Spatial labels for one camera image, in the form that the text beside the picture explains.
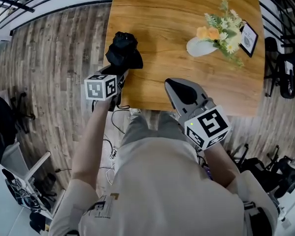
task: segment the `black cable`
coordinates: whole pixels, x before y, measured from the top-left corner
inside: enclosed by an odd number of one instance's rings
[[[200,164],[200,160],[202,159],[203,160],[203,162],[207,165],[207,162],[206,162],[206,160],[202,157],[202,156],[200,156],[200,155],[197,155],[197,157],[198,157],[198,159],[199,159],[199,164]]]
[[[123,109],[123,110],[126,110],[126,109],[129,109],[130,108],[130,105],[125,105],[125,106],[117,106],[117,108],[119,109]]]
[[[202,151],[202,149],[199,146],[197,146],[197,145],[196,145],[196,148],[195,149],[196,149],[196,153],[199,153],[199,152]]]
[[[95,103],[96,103],[96,100],[94,100],[94,101],[92,102],[92,113],[94,112]]]
[[[109,145],[110,145],[110,147],[111,147],[111,151],[110,151],[110,158],[111,159],[114,159],[114,157],[116,156],[116,155],[114,155],[114,147],[113,147],[113,145],[112,145],[112,142],[108,139],[108,137],[107,137],[107,139],[103,139],[103,141],[106,141],[106,142],[108,142],[109,143]]]
[[[100,169],[111,169],[112,167],[99,167]],[[61,169],[56,169],[55,172],[56,173],[59,173],[60,171],[71,171],[72,169],[64,169],[64,170],[61,170]]]
[[[115,114],[116,112],[119,112],[119,111],[129,111],[130,106],[129,106],[129,105],[125,105],[125,106],[122,106],[122,107],[117,106],[117,108],[118,108],[119,110],[115,110],[115,111],[113,111],[113,114],[112,114],[112,124],[113,124],[113,126],[114,126],[116,129],[118,129],[122,134],[125,134],[125,133],[124,133],[119,127],[117,127],[117,126],[114,124],[113,117],[114,117],[114,114]]]

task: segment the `person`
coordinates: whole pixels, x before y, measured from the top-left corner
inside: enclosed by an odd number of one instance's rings
[[[117,152],[115,179],[99,198],[96,179],[109,106],[108,100],[94,107],[50,236],[274,234],[277,210],[252,174],[240,173],[218,143],[204,151],[211,180],[166,112],[160,114],[157,131],[149,130],[142,114],[131,116]],[[247,204],[255,210],[247,213]],[[264,216],[255,219],[257,213]]]

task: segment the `flower bouquet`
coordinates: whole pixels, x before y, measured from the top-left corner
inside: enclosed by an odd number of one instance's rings
[[[209,28],[199,27],[197,37],[188,42],[187,50],[192,56],[198,57],[219,49],[225,57],[242,67],[243,63],[235,52],[241,43],[240,29],[246,22],[234,10],[229,10],[228,0],[222,0],[220,9],[224,13],[222,17],[205,13]]]

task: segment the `green leaves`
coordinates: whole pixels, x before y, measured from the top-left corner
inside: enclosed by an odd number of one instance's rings
[[[231,29],[225,29],[225,30],[223,30],[223,32],[226,32],[226,33],[227,33],[228,38],[231,38],[231,37],[234,37],[234,36],[237,35],[236,32],[234,32],[234,31],[231,30]]]
[[[244,67],[244,63],[242,62],[242,60],[238,57],[236,57],[234,54],[230,54],[227,52],[226,49],[224,49],[222,46],[220,45],[213,45],[216,48],[219,48],[219,50],[222,52],[222,54],[230,61],[234,62],[239,68],[243,68]]]
[[[224,12],[228,12],[228,0],[222,0],[220,9]]]
[[[208,13],[205,13],[205,18],[209,26],[217,27],[217,22],[214,17],[210,16]]]
[[[214,42],[213,47],[220,49],[221,46],[219,45],[219,43]]]
[[[222,23],[222,19],[214,14],[211,14],[211,17],[214,18],[214,20],[216,21],[216,23],[218,25],[220,25]]]

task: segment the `black chair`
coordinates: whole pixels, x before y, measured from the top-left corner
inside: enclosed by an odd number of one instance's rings
[[[266,65],[271,69],[271,74],[265,79],[272,79],[270,93],[271,97],[274,85],[280,84],[280,93],[284,98],[294,98],[295,96],[295,2],[293,0],[261,0],[260,6],[271,16],[263,15],[264,29],[269,32],[281,47],[284,53],[280,54],[275,60],[266,55]],[[278,53],[275,39],[265,41],[266,52]],[[289,74],[285,72],[285,61],[293,64],[293,71]]]
[[[34,115],[27,116],[22,114],[20,111],[22,98],[25,96],[25,93],[21,94],[18,105],[16,107],[14,105],[15,100],[12,98],[12,109],[7,104],[7,102],[0,97],[0,163],[6,147],[14,144],[15,142],[17,133],[17,129],[15,128],[15,126],[21,126],[25,133],[28,133],[29,130],[25,126],[23,118],[27,117],[35,119]]]
[[[51,205],[49,201],[52,203],[56,202],[55,197],[57,196],[57,193],[52,192],[52,188],[54,187],[56,180],[57,179],[55,175],[48,173],[43,180],[36,180],[34,182],[35,188],[40,193],[40,195],[38,195],[38,198],[49,211],[51,210]]]
[[[265,63],[271,70],[270,75],[266,75],[265,79],[272,79],[270,93],[266,93],[266,97],[271,97],[274,85],[280,86],[280,93],[283,98],[291,99],[295,97],[295,47],[291,53],[281,54],[278,52],[276,40],[272,37],[265,39],[265,50],[267,52],[278,53],[276,59],[272,59],[271,55],[265,55]],[[288,61],[293,65],[293,71],[289,74],[285,70],[285,62]]]
[[[288,162],[290,158],[284,157],[277,161],[279,146],[275,147],[275,153],[273,159],[269,154],[271,162],[265,166],[258,158],[245,159],[248,152],[248,145],[245,145],[245,152],[238,162],[231,157],[240,172],[250,171],[252,175],[257,179],[265,192],[273,192],[274,198],[278,199],[285,195],[285,193],[291,193],[295,189],[295,169],[292,168]]]
[[[35,230],[37,233],[40,234],[41,231],[45,231],[46,227],[46,217],[41,215],[40,213],[32,212],[29,215],[29,225],[30,227]]]

